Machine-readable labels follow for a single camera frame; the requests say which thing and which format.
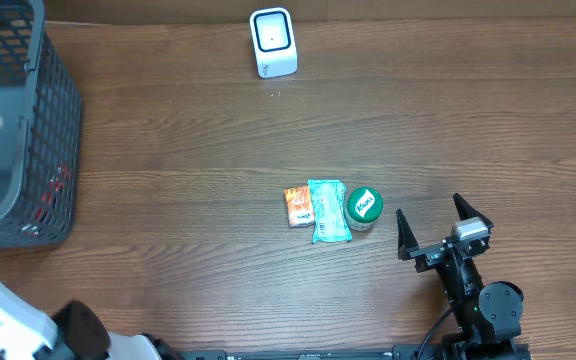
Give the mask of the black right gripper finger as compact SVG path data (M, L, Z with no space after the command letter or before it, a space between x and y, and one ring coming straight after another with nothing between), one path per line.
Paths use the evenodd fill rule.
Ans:
M398 258L403 261L414 259L419 250L419 245L401 209L396 211L396 220L398 227Z
M494 227L493 222L471 206L459 193L453 195L453 201L457 209L459 219L466 220L474 217L480 217L488 226L489 230Z

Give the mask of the green lid Knorr jar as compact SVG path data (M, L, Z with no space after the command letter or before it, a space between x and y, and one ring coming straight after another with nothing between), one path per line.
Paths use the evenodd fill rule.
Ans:
M383 198L377 190L371 187L357 188L346 201L346 222L352 230L368 231L381 216L383 207Z

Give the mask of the teal tissue packet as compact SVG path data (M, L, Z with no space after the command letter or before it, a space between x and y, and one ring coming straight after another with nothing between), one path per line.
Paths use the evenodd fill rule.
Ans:
M350 242L352 234L344 217L346 187L339 180L309 179L315 213L313 243Z

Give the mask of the orange snack packet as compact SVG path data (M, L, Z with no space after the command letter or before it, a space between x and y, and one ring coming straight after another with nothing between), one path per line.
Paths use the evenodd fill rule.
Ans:
M286 189L284 199L291 228L306 227L315 222L311 193L307 185Z

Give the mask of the red snack bar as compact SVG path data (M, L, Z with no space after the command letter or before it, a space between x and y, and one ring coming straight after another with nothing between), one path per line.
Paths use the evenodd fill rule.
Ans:
M58 233L64 233L71 219L72 173L68 165L58 162L55 171L43 186L39 204L32 208L30 221L21 227L21 232L31 238L54 240Z

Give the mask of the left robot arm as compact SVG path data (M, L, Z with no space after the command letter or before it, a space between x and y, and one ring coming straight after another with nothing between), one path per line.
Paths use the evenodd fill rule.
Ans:
M181 354L149 335L125 336L106 330L80 301L50 316L0 282L0 360L160 360Z

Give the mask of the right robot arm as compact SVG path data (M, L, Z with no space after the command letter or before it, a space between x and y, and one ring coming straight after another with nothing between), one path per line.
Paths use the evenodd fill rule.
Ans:
M524 294L507 281L484 284L474 258L490 248L494 223L460 194L453 195L459 215L449 236L420 247L402 210L396 211L398 258L415 262L419 273L434 270L448 310L412 352L416 359L528 359L518 345Z

